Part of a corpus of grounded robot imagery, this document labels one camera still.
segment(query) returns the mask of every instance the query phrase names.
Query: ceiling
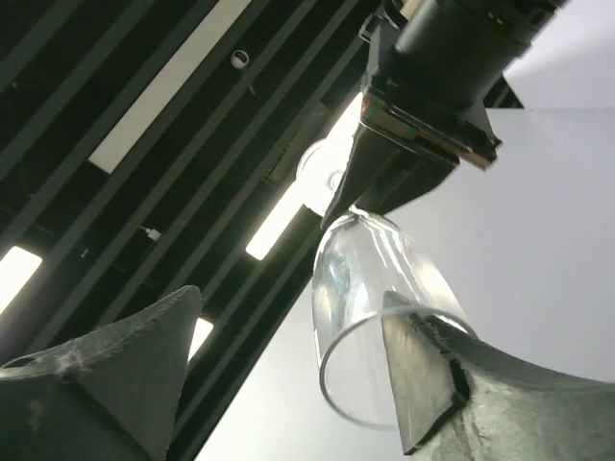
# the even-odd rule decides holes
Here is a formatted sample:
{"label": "ceiling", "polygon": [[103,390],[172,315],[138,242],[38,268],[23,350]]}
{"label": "ceiling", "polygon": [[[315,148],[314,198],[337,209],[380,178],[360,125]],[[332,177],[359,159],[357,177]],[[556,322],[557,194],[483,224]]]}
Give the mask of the ceiling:
{"label": "ceiling", "polygon": [[[199,286],[214,328],[168,457],[193,459],[309,278],[306,209],[264,260],[245,248],[357,94],[357,31],[379,5],[3,2],[0,252],[43,262],[0,318],[0,362]],[[521,107],[504,80],[485,104]]]}

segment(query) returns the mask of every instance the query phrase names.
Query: black ceiling slat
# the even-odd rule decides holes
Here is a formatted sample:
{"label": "black ceiling slat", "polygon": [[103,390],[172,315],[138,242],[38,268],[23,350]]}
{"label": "black ceiling slat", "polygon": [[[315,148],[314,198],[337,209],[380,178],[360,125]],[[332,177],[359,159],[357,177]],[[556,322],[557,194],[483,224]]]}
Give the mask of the black ceiling slat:
{"label": "black ceiling slat", "polygon": [[[244,11],[244,14],[251,16],[255,14],[255,11],[250,10],[248,7],[248,9]],[[98,217],[101,210],[107,205],[122,184],[138,167],[152,146],[160,138],[166,127],[168,127],[172,121],[175,120],[177,115],[190,101],[194,93],[201,87],[203,81],[207,80],[215,69],[215,66],[220,61],[227,58],[231,53],[237,38],[244,32],[244,29],[241,27],[235,27],[234,25],[222,37],[213,50],[211,50],[201,65],[199,65],[197,70],[190,76],[180,91],[178,91],[175,97],[160,113],[145,134],[139,139],[131,152],[117,166],[103,188],[99,190],[94,198],[89,202],[87,208],[79,215],[79,217],[75,219],[70,228],[64,232],[51,252],[44,258],[40,267],[28,280],[26,289],[21,290],[12,300],[11,304],[5,309],[2,314],[2,322],[0,322],[0,336],[4,338],[12,338],[11,331],[16,323],[20,323],[20,329],[30,331],[33,328],[32,326],[27,325],[27,315],[21,316],[21,313],[28,308],[28,302],[34,297],[37,288],[48,280],[53,272],[59,267],[63,259],[68,255],[71,249],[74,248],[79,239],[82,238],[84,233],[87,231],[88,227]],[[234,86],[234,90],[227,95],[223,106],[218,108],[216,113],[209,120],[208,124],[206,124],[200,131],[199,135],[201,138],[207,138],[214,131],[215,127],[222,120],[224,115],[228,113],[233,104],[236,103],[241,94],[243,94],[243,92],[247,89],[251,81],[259,73],[267,61],[268,59],[266,57],[264,57],[263,61],[256,59],[255,62],[248,69],[246,69],[242,78],[239,79],[237,85]],[[177,179],[177,176],[179,176],[183,168],[187,166],[191,160],[190,156],[193,154],[193,152],[188,152],[183,158],[177,158],[173,165],[170,166],[169,172],[167,173],[169,175],[175,175],[173,180]],[[153,193],[157,192],[160,196],[163,195],[168,189],[168,185],[169,184],[164,184],[164,187],[158,187],[155,191],[153,191]],[[23,341],[27,341],[30,346],[24,346],[24,344],[22,344]],[[36,348],[33,346],[34,342],[37,342],[38,345],[42,344],[42,346],[39,347],[46,347],[44,343],[37,339],[35,331],[32,331],[30,334],[23,334],[20,338],[14,338],[11,341],[7,339],[5,342],[6,347],[0,348],[0,362],[7,361],[15,354],[22,353],[23,351],[35,351]]]}
{"label": "black ceiling slat", "polygon": [[241,345],[245,337],[250,334],[252,328],[254,328],[255,324],[264,314],[270,303],[278,295],[280,290],[282,290],[284,284],[288,281],[290,277],[292,277],[292,275],[294,274],[294,270],[304,259],[308,251],[312,249],[312,247],[314,247],[314,245],[316,244],[316,239],[320,234],[321,231],[317,227],[315,227],[309,232],[308,235],[306,235],[304,242],[299,248],[294,251],[294,256],[288,261],[288,263],[284,267],[282,275],[276,279],[276,281],[267,290],[267,294],[265,295],[265,297],[260,301],[260,303],[258,303],[257,306],[254,307],[252,314],[248,319],[245,320],[243,326],[241,327],[241,330],[234,337],[232,343],[226,348],[225,353],[221,356],[216,357],[215,366],[212,370],[208,371],[207,378],[199,386],[198,392],[194,396],[192,396],[192,398],[185,405],[185,407],[180,410],[179,416],[174,427],[175,434],[178,434],[182,431],[188,419],[192,416],[198,405],[209,392],[211,386],[215,383],[216,379],[219,378],[219,375],[223,372],[228,362],[233,358],[237,348]]}
{"label": "black ceiling slat", "polygon": [[318,102],[310,113],[306,115],[304,123],[290,138],[288,143],[280,149],[275,165],[266,173],[264,181],[278,184],[286,177],[288,172],[296,166],[301,154],[317,139],[322,132],[323,125],[331,116],[328,107],[322,101]]}
{"label": "black ceiling slat", "polygon": [[482,98],[482,102],[484,103],[486,108],[493,108],[493,102],[497,98],[498,94],[502,91],[502,87],[505,85],[504,77],[501,77],[496,83],[493,84],[491,89],[485,94],[484,98]]}
{"label": "black ceiling slat", "polygon": [[[108,55],[132,30],[135,24],[156,3],[156,0],[133,0],[133,3],[115,20],[99,38],[91,51],[75,66],[53,94],[30,118],[19,134],[0,155],[0,181],[28,152],[62,109],[70,102],[87,80],[102,65]],[[0,244],[0,254],[6,251]]]}
{"label": "black ceiling slat", "polygon": [[284,309],[277,313],[275,320],[269,321],[267,324],[269,326],[267,332],[259,338],[260,340],[254,348],[254,353],[245,359],[245,361],[241,364],[241,368],[238,373],[233,375],[232,382],[227,384],[222,397],[217,399],[214,405],[206,409],[206,418],[201,419],[200,415],[195,415],[194,419],[198,421],[198,429],[196,430],[196,433],[184,430],[185,433],[181,434],[181,436],[171,444],[167,454],[167,461],[180,461],[184,459],[191,460],[197,456],[208,436],[212,433],[213,429],[222,418],[224,412],[231,404],[231,401],[238,392],[239,388],[248,377],[248,374],[250,374],[256,365],[257,360],[264,352],[265,348],[269,344],[269,341],[282,324],[286,314],[301,295],[306,286],[306,282],[309,280],[312,265],[313,254],[308,252],[304,257],[304,260],[300,263],[300,268],[293,274],[293,279],[296,279],[295,286],[292,287],[293,295],[283,304]]}
{"label": "black ceiling slat", "polygon": [[[159,117],[152,123],[146,133],[136,143],[135,147],[127,155],[118,167],[113,171],[105,186],[98,191],[94,199],[91,200],[87,208],[75,220],[73,225],[64,233],[60,241],[45,258],[43,264],[35,272],[29,283],[34,286],[40,286],[53,272],[58,264],[62,261],[70,248],[83,236],[87,228],[98,217],[100,210],[111,200],[113,195],[121,187],[121,185],[130,177],[132,172],[138,167],[141,160],[147,155],[151,147],[160,138],[166,127],[175,119],[181,112],[184,106],[190,101],[194,93],[199,89],[203,81],[206,81],[209,75],[215,69],[215,66],[220,61],[227,58],[231,53],[234,43],[238,36],[242,34],[250,23],[258,16],[262,9],[269,3],[269,0],[253,0],[252,4],[244,11],[244,13],[236,20],[231,29],[223,36],[218,44],[211,50],[204,61],[199,65],[197,70],[192,74],[184,86],[178,91],[175,97],[162,111]],[[277,50],[279,43],[274,43],[273,47]],[[223,103],[223,107],[218,108],[213,117],[204,125],[202,130],[195,137],[195,144],[205,142],[205,139],[214,131],[219,122],[222,121],[225,112],[228,112],[233,104],[238,100],[243,91],[249,86],[250,82],[255,78],[259,71],[264,67],[267,61],[267,56],[262,57],[262,62],[256,59],[255,62],[246,69],[243,77],[234,86],[234,90],[227,96]],[[31,338],[27,351],[38,351],[46,347],[50,341],[58,334],[62,325],[68,317],[79,306],[79,302],[87,295],[88,290],[93,286],[110,264],[113,262],[117,254],[124,247],[126,242],[132,237],[138,229],[141,222],[145,219],[151,208],[168,190],[174,180],[184,171],[185,167],[196,154],[197,149],[186,148],[169,166],[164,177],[160,180],[157,186],[148,194],[145,201],[140,204],[137,211],[128,220],[122,230],[114,237],[109,246],[99,255],[98,259],[92,267],[85,273],[78,286],[73,290],[68,299],[56,309],[54,315],[45,325],[42,330],[35,333]],[[29,301],[28,297],[21,296],[21,293],[15,297],[12,304],[7,308],[12,308],[13,304],[25,305]],[[3,319],[0,323],[0,332],[2,326],[8,324],[9,321]]]}
{"label": "black ceiling slat", "polygon": [[164,233],[154,250],[148,254],[146,259],[141,263],[133,276],[127,281],[119,295],[115,298],[111,306],[105,312],[105,315],[98,322],[98,326],[112,322],[120,314],[126,303],[131,299],[132,295],[141,283],[145,281],[149,273],[154,269],[156,263],[164,256],[165,252],[170,248],[175,239],[180,235],[187,223],[192,219],[194,213],[202,205],[211,191],[222,180],[234,162],[239,159],[239,156],[244,151],[253,137],[258,133],[267,118],[275,110],[277,105],[285,97],[286,93],[295,85],[295,83],[304,74],[312,60],[318,55],[320,49],[327,43],[331,35],[337,27],[343,22],[344,18],[353,9],[357,0],[346,1],[342,4],[333,18],[329,21],[325,29],[318,35],[307,49],[307,51],[299,58],[293,68],[286,74],[282,83],[277,86],[274,93],[267,99],[266,103],[260,108],[257,115],[253,118],[241,135],[237,138],[233,146],[226,152],[225,156],[216,164],[214,170],[209,174],[207,179],[194,193],[192,199],[184,206],[180,215],[176,218],[171,227]]}
{"label": "black ceiling slat", "polygon": [[[124,224],[122,230],[114,237],[112,242],[99,255],[98,259],[92,265],[92,267],[90,267],[89,270],[84,274],[83,278],[80,280],[77,287],[75,287],[71,295],[64,301],[64,303],[62,303],[60,308],[56,310],[49,322],[47,322],[43,326],[41,332],[35,335],[30,347],[28,348],[28,351],[37,351],[41,348],[44,348],[45,344],[48,344],[48,342],[51,341],[58,334],[64,322],[79,307],[80,302],[85,298],[91,287],[96,283],[99,278],[103,276],[110,264],[121,252],[126,242],[132,237],[134,232],[138,230],[138,227],[149,215],[154,206],[164,196],[164,194],[167,192],[173,182],[186,169],[188,164],[198,153],[201,146],[213,133],[216,127],[227,115],[227,113],[233,108],[234,104],[239,100],[243,92],[248,88],[256,75],[258,75],[258,73],[262,70],[262,68],[264,68],[266,63],[268,63],[271,57],[273,57],[275,52],[280,48],[280,46],[282,46],[285,39],[294,30],[297,21],[301,20],[301,18],[304,17],[304,15],[309,11],[315,1],[316,0],[309,0],[308,2],[304,2],[301,7],[298,8],[295,13],[293,13],[293,15],[286,21],[284,26],[282,26],[276,32],[274,37],[267,44],[265,49],[254,61],[254,63],[252,63],[245,70],[239,82],[234,86],[232,92],[229,93],[224,99],[222,105],[217,109],[213,116],[208,119],[208,121],[199,130],[199,132],[192,138],[188,145],[176,157],[175,161],[168,167],[167,171],[160,179],[158,184],[154,187],[154,189],[150,191],[150,193],[145,197],[143,202],[139,205],[137,210]],[[224,56],[228,56],[229,53],[229,50],[225,50]],[[83,235],[83,233],[86,231],[86,227],[88,227],[98,216],[99,210],[107,204],[107,202],[115,194],[117,189],[119,189],[122,183],[126,181],[130,174],[133,172],[133,170],[138,167],[140,161],[145,157],[151,146],[159,139],[165,128],[168,127],[171,121],[175,119],[177,114],[179,114],[179,112],[184,108],[185,104],[187,104],[187,102],[190,100],[194,92],[200,87],[201,83],[207,79],[207,77],[213,70],[211,62],[208,62],[208,65],[200,66],[199,69],[201,70],[201,72],[198,72],[197,70],[198,75],[197,72],[193,74],[192,77],[194,77],[194,79],[190,78],[188,80],[188,83],[186,83],[184,87],[178,92],[176,97],[173,98],[167,108],[162,111],[157,120],[155,120],[155,122],[146,131],[145,135],[137,142],[133,150],[127,155],[126,159],[119,164],[117,169],[111,175],[107,184],[97,193],[96,197],[90,202],[88,208],[82,213],[79,218],[77,218],[75,224],[71,226],[71,228],[64,234],[64,237],[61,239],[61,242],[57,245],[58,247],[62,244],[63,240],[67,241],[66,245],[72,245],[72,240],[76,241]],[[71,230],[73,230],[73,228],[75,228],[77,224],[81,225],[80,232],[74,232],[76,235],[71,235],[71,241],[68,243],[66,236],[71,234]],[[150,256],[154,252],[156,252],[156,255],[159,253],[159,251],[157,251],[157,248],[160,246],[160,244],[164,244],[165,240],[171,240],[168,238],[167,234],[168,232],[165,232],[164,236],[157,242],[157,246],[154,248],[154,251],[150,253]],[[131,279],[134,279],[137,273],[134,273]],[[107,319],[109,319],[109,316],[104,317],[101,322],[106,321]]]}
{"label": "black ceiling slat", "polygon": [[10,18],[3,21],[0,28],[0,61],[35,27],[39,20],[49,12],[58,0],[3,0],[0,2],[0,17]]}
{"label": "black ceiling slat", "polygon": [[[263,1],[254,1],[253,3],[257,5],[266,4]],[[214,5],[215,0],[197,2],[165,38],[164,42],[143,63],[96,122],[65,156],[61,164],[38,189],[36,196],[24,206],[0,235],[0,254],[16,242],[35,222],[70,177],[80,168],[82,162],[104,139],[113,124],[117,122],[143,88],[156,76],[163,64],[171,58]]]}
{"label": "black ceiling slat", "polygon": [[0,106],[10,109],[0,112],[1,149],[5,149],[17,136],[131,5],[130,0],[84,2],[16,76],[12,84],[0,92]]}
{"label": "black ceiling slat", "polygon": [[[272,258],[268,257],[263,261],[259,261],[257,265],[255,265],[254,269],[250,272],[250,275],[241,283],[241,286],[237,287],[235,293],[233,293],[232,298],[225,304],[224,310],[220,315],[218,315],[215,319],[216,328],[211,331],[208,336],[208,342],[212,343],[216,341],[216,339],[225,333],[224,327],[228,324],[231,318],[236,313],[237,309],[240,307],[243,300],[248,296],[250,290],[254,286],[254,284],[258,281],[260,275],[266,271],[269,267],[269,264],[272,262]],[[197,351],[190,364],[188,366],[188,374],[200,363],[201,356],[207,352],[207,347],[202,347],[199,351]]]}
{"label": "black ceiling slat", "polygon": [[[310,114],[313,108],[316,107],[321,98],[329,90],[333,82],[342,73],[343,69],[348,65],[348,63],[353,59],[353,57],[357,55],[361,44],[362,42],[359,39],[354,40],[340,57],[340,59],[337,61],[335,66],[323,79],[322,83],[316,88],[315,91],[312,92],[310,98],[304,104],[302,109],[289,123],[289,125],[286,127],[286,129],[284,130],[278,141],[274,144],[274,146],[265,155],[265,157],[263,158],[263,162],[259,165],[258,170],[255,172],[255,175],[241,186],[233,200],[228,203],[225,213],[216,220],[216,222],[211,228],[209,228],[209,230],[203,236],[201,242],[199,242],[196,248],[194,248],[194,250],[191,252],[190,257],[184,263],[182,269],[168,283],[168,285],[164,289],[165,293],[175,290],[177,287],[179,287],[182,283],[185,282],[192,270],[202,260],[202,258],[209,251],[216,239],[219,237],[221,232],[229,224],[229,222],[233,218],[233,215],[241,207],[243,201],[245,201],[245,199],[252,192],[258,181],[260,181],[262,175],[264,175],[268,171],[270,161],[275,158],[277,153],[289,142],[289,140],[297,132],[297,130],[299,130],[299,127],[301,127],[301,124],[308,116],[308,114]],[[262,219],[264,219],[266,215],[266,209],[267,207],[263,209]],[[252,230],[247,230],[247,238],[250,238],[249,233],[251,233],[251,231]],[[221,263],[218,271],[216,271],[216,274],[210,281],[210,283],[208,283],[208,285],[202,290],[204,303],[209,300],[209,297],[212,294],[212,288],[217,286],[218,283],[221,282],[222,279],[229,273],[229,271],[231,270],[231,268],[233,267],[233,265],[243,251],[245,251],[245,242],[240,241],[237,243],[237,245],[235,245],[231,253],[225,258],[224,262]]]}
{"label": "black ceiling slat", "polygon": [[501,104],[502,108],[512,108],[512,109],[524,109],[522,102],[519,100],[515,92],[511,87],[508,88],[508,92]]}
{"label": "black ceiling slat", "polygon": [[502,91],[500,91],[500,94],[498,94],[498,97],[495,98],[495,100],[493,102],[493,107],[494,108],[501,107],[502,103],[504,102],[504,99],[506,98],[506,96],[508,96],[509,93],[510,93],[510,86],[505,85],[502,88]]}
{"label": "black ceiling slat", "polygon": [[0,91],[10,85],[47,41],[62,27],[83,0],[61,0],[0,61]]}

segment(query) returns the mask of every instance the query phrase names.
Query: glass rim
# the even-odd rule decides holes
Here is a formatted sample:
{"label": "glass rim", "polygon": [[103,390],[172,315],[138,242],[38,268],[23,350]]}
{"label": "glass rim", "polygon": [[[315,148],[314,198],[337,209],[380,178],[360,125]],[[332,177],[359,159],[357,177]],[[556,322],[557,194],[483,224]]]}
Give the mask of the glass rim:
{"label": "glass rim", "polygon": [[[342,213],[342,215],[339,218],[333,221],[329,225],[328,228],[325,229],[325,233],[323,234],[322,238],[320,239],[320,242],[318,243],[316,254],[320,255],[323,252],[323,249],[325,245],[327,244],[329,237],[331,236],[333,231],[343,226],[347,222],[353,221],[357,218],[361,220],[365,220],[367,218],[375,219],[381,226],[386,226],[389,231],[401,232],[405,235],[405,238],[408,241],[414,243],[414,241],[409,236],[407,236],[406,233],[403,230],[401,230],[401,228],[397,224],[395,224],[393,221],[391,221],[386,216],[381,216],[376,213],[365,211],[363,209],[357,208],[356,206],[352,205],[344,213]],[[312,272],[316,268],[317,262],[318,262],[318,257],[314,258],[314,263],[312,265]]]}
{"label": "glass rim", "polygon": [[382,431],[399,430],[399,427],[397,424],[385,425],[385,424],[379,424],[379,423],[370,423],[362,419],[355,418],[352,415],[349,415],[342,408],[340,408],[339,405],[335,403],[332,396],[327,391],[327,385],[325,382],[325,372],[326,372],[327,364],[329,363],[329,360],[331,359],[332,354],[337,348],[337,346],[339,346],[339,344],[345,338],[350,336],[350,334],[355,332],[359,327],[362,327],[368,322],[371,322],[373,320],[377,320],[377,319],[387,317],[390,315],[416,313],[416,314],[436,315],[436,316],[445,317],[446,319],[456,322],[460,327],[464,328],[467,334],[474,336],[475,338],[478,337],[476,335],[476,332],[472,329],[472,327],[468,325],[468,323],[465,320],[457,317],[454,314],[450,314],[448,312],[442,312],[440,310],[433,309],[430,307],[425,307],[424,305],[419,304],[417,302],[409,302],[409,304],[410,305],[392,307],[386,310],[374,311],[374,312],[370,312],[369,314],[366,314],[364,318],[360,319],[358,322],[342,330],[339,333],[339,335],[329,344],[329,346],[327,347],[327,350],[322,356],[322,360],[320,361],[320,366],[318,368],[318,384],[320,385],[320,392],[325,398],[325,401],[329,404],[329,406],[333,409],[333,411],[335,411],[335,413],[337,413],[339,416],[341,416],[347,421],[350,421],[351,423],[355,425],[359,425],[359,426],[370,428],[370,429],[382,430]]}

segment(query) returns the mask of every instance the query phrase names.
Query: black cylinder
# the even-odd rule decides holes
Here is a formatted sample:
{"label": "black cylinder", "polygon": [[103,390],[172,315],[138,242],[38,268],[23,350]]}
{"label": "black cylinder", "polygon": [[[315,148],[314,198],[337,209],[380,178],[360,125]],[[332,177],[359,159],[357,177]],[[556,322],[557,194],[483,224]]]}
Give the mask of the black cylinder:
{"label": "black cylinder", "polygon": [[424,0],[396,43],[399,77],[432,100],[467,109],[553,16],[539,0]]}

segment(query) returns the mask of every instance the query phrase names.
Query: ceiling light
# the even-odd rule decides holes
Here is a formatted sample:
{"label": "ceiling light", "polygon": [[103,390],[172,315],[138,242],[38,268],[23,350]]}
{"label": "ceiling light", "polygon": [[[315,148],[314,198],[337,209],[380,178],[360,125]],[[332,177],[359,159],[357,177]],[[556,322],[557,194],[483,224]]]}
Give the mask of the ceiling light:
{"label": "ceiling light", "polygon": [[12,247],[0,260],[0,313],[23,288],[42,259],[19,247]]}
{"label": "ceiling light", "polygon": [[89,157],[94,165],[109,174],[113,172],[251,0],[211,3],[215,6],[94,150]]}
{"label": "ceiling light", "polygon": [[188,360],[199,350],[212,330],[213,325],[210,322],[205,319],[197,319],[196,325],[194,326],[192,344],[190,344],[190,352],[188,353]]}
{"label": "ceiling light", "polygon": [[297,166],[297,183],[303,202],[324,216],[344,177],[360,119],[363,95],[359,93],[339,117],[325,139],[312,144]]}
{"label": "ceiling light", "polygon": [[359,93],[335,122],[327,137],[310,147],[291,184],[246,247],[258,260],[267,256],[302,204],[324,213],[346,170],[357,130],[363,95]]}
{"label": "ceiling light", "polygon": [[303,199],[300,187],[294,182],[286,189],[280,201],[271,210],[271,213],[269,213],[269,216],[267,216],[262,225],[260,225],[257,233],[255,233],[246,247],[246,252],[258,260],[266,257],[302,204]]}
{"label": "ceiling light", "polygon": [[327,138],[343,137],[352,138],[358,127],[361,116],[361,104],[363,103],[363,93],[355,96],[355,99],[348,105],[344,113],[337,119],[333,128],[329,131]]}

